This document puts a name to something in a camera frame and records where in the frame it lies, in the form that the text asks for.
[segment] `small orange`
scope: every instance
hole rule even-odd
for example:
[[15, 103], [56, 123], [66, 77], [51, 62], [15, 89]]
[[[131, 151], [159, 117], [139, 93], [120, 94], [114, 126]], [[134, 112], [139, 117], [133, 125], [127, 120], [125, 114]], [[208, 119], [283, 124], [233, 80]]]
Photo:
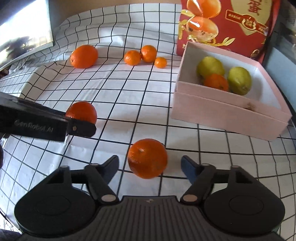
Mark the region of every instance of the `small orange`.
[[152, 45], [145, 45], [141, 48], [141, 55], [146, 63], [153, 63], [156, 59], [157, 50]]
[[229, 90], [228, 81], [219, 74], [211, 74], [209, 77], [207, 77], [204, 81], [204, 86], [224, 91]]
[[154, 65], [160, 69], [163, 69], [166, 67], [166, 59], [164, 57], [157, 57], [154, 61]]
[[124, 55], [124, 62], [128, 65], [138, 65], [141, 61], [141, 54], [136, 50], [130, 50]]
[[98, 59], [98, 51], [94, 46], [82, 45], [70, 56], [70, 63], [75, 68], [86, 69], [93, 66]]
[[72, 104], [66, 111], [66, 117], [88, 121], [95, 124], [97, 119], [95, 107], [86, 101], [80, 101]]
[[134, 143], [127, 158], [132, 172], [143, 179], [159, 176], [168, 163], [164, 145], [154, 139], [142, 139]]

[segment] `table surface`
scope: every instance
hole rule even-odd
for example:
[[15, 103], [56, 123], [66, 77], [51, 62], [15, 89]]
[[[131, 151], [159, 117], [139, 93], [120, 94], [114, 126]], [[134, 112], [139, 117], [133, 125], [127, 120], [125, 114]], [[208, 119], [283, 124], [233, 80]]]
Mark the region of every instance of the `table surface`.
[[[0, 209], [15, 221], [17, 201], [60, 165], [83, 169], [118, 155], [119, 170], [109, 186], [123, 195], [176, 195], [190, 186], [180, 160], [188, 155], [197, 163], [218, 169], [240, 165], [280, 197], [286, 215], [279, 230], [294, 240], [296, 131], [289, 125], [272, 142], [170, 118], [181, 57], [176, 55], [181, 6], [131, 4], [95, 9], [66, 19], [55, 31], [56, 45], [12, 66], [0, 80], [0, 91], [36, 101], [60, 111], [76, 101], [89, 101], [97, 110], [92, 138], [67, 136], [54, 142], [12, 135], [4, 142], [0, 170]], [[67, 60], [83, 44], [96, 46], [99, 58], [88, 69], [75, 69]], [[153, 45], [168, 65], [128, 66], [123, 55]], [[162, 142], [168, 166], [159, 177], [144, 180], [126, 162], [131, 144], [144, 138]], [[75, 187], [87, 191], [82, 184]], [[215, 185], [215, 190], [225, 188]]]

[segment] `fruit box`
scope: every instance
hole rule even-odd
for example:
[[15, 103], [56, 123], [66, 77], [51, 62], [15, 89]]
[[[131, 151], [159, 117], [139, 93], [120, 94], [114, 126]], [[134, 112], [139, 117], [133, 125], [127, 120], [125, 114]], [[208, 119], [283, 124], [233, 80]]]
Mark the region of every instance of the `fruit box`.
[[[247, 69], [253, 80], [249, 93], [240, 96], [203, 86], [196, 66], [206, 56], [222, 62], [225, 78], [232, 67]], [[172, 118], [274, 140], [291, 116], [281, 92], [259, 62], [217, 47], [187, 43], [174, 93]]]

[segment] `red gift bag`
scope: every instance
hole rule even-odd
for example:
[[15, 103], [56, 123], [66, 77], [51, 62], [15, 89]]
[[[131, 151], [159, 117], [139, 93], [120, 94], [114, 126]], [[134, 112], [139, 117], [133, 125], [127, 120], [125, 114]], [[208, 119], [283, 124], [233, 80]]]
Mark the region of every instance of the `red gift bag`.
[[262, 60], [280, 0], [181, 0], [177, 54], [187, 41]]

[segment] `orange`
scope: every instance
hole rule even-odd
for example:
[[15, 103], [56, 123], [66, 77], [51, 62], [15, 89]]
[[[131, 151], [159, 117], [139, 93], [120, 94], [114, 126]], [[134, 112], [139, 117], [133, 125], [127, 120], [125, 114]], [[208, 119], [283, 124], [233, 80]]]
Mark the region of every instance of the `orange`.
[[154, 65], [160, 69], [163, 69], [166, 67], [166, 59], [163, 57], [157, 57], [154, 61]]
[[129, 167], [140, 178], [159, 176], [167, 163], [168, 155], [164, 145], [154, 139], [139, 140], [128, 151]]
[[66, 111], [66, 117], [88, 121], [95, 124], [97, 119], [95, 107], [86, 101], [72, 104]]
[[221, 11], [219, 0], [188, 0], [187, 9], [195, 16], [213, 18]]
[[156, 59], [157, 50], [152, 45], [145, 45], [141, 48], [141, 55], [146, 63], [153, 63]]
[[82, 45], [70, 56], [70, 63], [75, 68], [86, 69], [93, 66], [98, 59], [98, 51], [94, 46]]
[[190, 34], [193, 34], [198, 41], [202, 42], [212, 40], [219, 33], [217, 25], [212, 20], [198, 16], [190, 18], [186, 28]]
[[209, 77], [207, 77], [204, 81], [204, 86], [224, 91], [229, 90], [228, 81], [219, 74], [211, 74]]
[[141, 54], [136, 50], [130, 50], [124, 55], [124, 62], [128, 65], [138, 65], [141, 61]]

